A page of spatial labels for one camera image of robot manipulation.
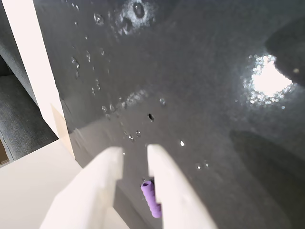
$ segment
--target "dark gray surface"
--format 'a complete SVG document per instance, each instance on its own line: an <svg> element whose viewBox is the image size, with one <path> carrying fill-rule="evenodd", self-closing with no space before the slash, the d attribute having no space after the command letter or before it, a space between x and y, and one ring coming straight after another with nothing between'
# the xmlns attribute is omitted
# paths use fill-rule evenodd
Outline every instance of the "dark gray surface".
<svg viewBox="0 0 305 229"><path fill-rule="evenodd" d="M0 140L10 161L57 140L14 75L0 77Z"/></svg>
<svg viewBox="0 0 305 229"><path fill-rule="evenodd" d="M220 229L304 227L304 1L146 0L143 19L123 0L34 4L76 159L124 147L118 187L148 227L161 227L139 187L149 143L168 150Z"/></svg>
<svg viewBox="0 0 305 229"><path fill-rule="evenodd" d="M28 92L32 100L37 104L28 75L25 71L10 23L6 16L2 1L0 0L0 55L12 72L18 78L22 86Z"/></svg>

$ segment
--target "water droplet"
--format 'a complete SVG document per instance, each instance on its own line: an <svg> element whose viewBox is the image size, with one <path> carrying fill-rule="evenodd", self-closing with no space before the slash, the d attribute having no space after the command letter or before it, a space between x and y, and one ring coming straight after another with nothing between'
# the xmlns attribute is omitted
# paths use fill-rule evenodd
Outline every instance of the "water droplet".
<svg viewBox="0 0 305 229"><path fill-rule="evenodd" d="M74 57L71 58L71 62L76 65L77 68L80 68L80 65L78 64L78 62L76 61L76 59Z"/></svg>
<svg viewBox="0 0 305 229"><path fill-rule="evenodd" d="M86 53L87 60L91 62L91 54L87 51Z"/></svg>
<svg viewBox="0 0 305 229"><path fill-rule="evenodd" d="M104 24L104 18L100 14L95 13L93 16L97 25L102 26Z"/></svg>
<svg viewBox="0 0 305 229"><path fill-rule="evenodd" d="M132 21L128 18L123 19L123 30L125 34L128 34L132 29Z"/></svg>
<svg viewBox="0 0 305 229"><path fill-rule="evenodd" d="M197 163L195 166L196 166L196 169L197 169L197 170L202 169L202 166L201 166L201 164L199 164L199 163Z"/></svg>
<svg viewBox="0 0 305 229"><path fill-rule="evenodd" d="M96 81L96 87L97 87L97 90L100 90L101 89L101 86L100 86L100 82L98 79L95 80Z"/></svg>
<svg viewBox="0 0 305 229"><path fill-rule="evenodd" d="M115 111L115 108L114 108L114 106L113 106L112 104L110 104L109 108L110 108L110 110L111 110L112 112Z"/></svg>
<svg viewBox="0 0 305 229"><path fill-rule="evenodd" d="M165 105L166 105L166 101L165 101L164 98L161 98L161 99L159 100L159 102L161 103L162 106L165 106Z"/></svg>
<svg viewBox="0 0 305 229"><path fill-rule="evenodd" d="M148 114L147 116L148 116L148 118L151 120L151 122L154 121L154 116L153 116L152 114Z"/></svg>
<svg viewBox="0 0 305 229"><path fill-rule="evenodd" d="M136 134L137 134L137 137L141 137L141 132L139 130L137 130Z"/></svg>
<svg viewBox="0 0 305 229"><path fill-rule="evenodd" d="M102 106L102 110L103 110L104 114L107 113L107 108L105 106Z"/></svg>
<svg viewBox="0 0 305 229"><path fill-rule="evenodd" d="M137 16L137 18L142 18L144 17L144 7L141 3L135 2L133 5L133 12Z"/></svg>
<svg viewBox="0 0 305 229"><path fill-rule="evenodd" d="M122 108L123 108L123 109L126 109L126 108L127 108L127 104L126 104L126 102L122 102L122 104L121 104L121 105L122 105Z"/></svg>
<svg viewBox="0 0 305 229"><path fill-rule="evenodd" d="M298 73L300 73L300 70L299 70L298 68L295 68L295 69L294 69L294 73L295 73L295 74L298 74Z"/></svg>
<svg viewBox="0 0 305 229"><path fill-rule="evenodd" d="M132 142L134 142L134 138L133 138L132 135L128 135L128 138L129 138Z"/></svg>

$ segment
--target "gray fabric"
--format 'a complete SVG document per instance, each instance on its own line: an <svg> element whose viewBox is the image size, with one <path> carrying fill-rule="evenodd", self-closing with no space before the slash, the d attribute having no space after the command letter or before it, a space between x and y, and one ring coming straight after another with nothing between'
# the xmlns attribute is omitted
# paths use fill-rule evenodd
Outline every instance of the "gray fabric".
<svg viewBox="0 0 305 229"><path fill-rule="evenodd" d="M28 75L25 71L10 23L6 16L2 1L0 0L0 55L6 64L13 71L22 86L28 92L33 101L37 104Z"/></svg>
<svg viewBox="0 0 305 229"><path fill-rule="evenodd" d="M10 161L57 140L14 75L0 77L0 140Z"/></svg>

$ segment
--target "white wall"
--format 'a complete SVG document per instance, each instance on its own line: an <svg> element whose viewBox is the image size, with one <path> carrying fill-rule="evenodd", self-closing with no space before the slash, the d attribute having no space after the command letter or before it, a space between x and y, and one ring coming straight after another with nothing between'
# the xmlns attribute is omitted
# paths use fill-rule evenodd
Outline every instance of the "white wall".
<svg viewBox="0 0 305 229"><path fill-rule="evenodd" d="M0 228L38 229L54 197L80 171L60 140L0 168Z"/></svg>

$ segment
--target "purple plastic peg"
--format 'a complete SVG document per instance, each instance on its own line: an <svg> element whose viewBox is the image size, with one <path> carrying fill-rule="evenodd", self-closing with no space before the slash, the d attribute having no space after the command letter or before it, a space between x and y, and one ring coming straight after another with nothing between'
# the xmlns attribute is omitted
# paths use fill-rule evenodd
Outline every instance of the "purple plastic peg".
<svg viewBox="0 0 305 229"><path fill-rule="evenodd" d="M162 216L161 205L156 202L156 195L154 191L154 184L151 181L145 181L141 185L142 192L145 196L149 209L152 212L152 216L160 218Z"/></svg>

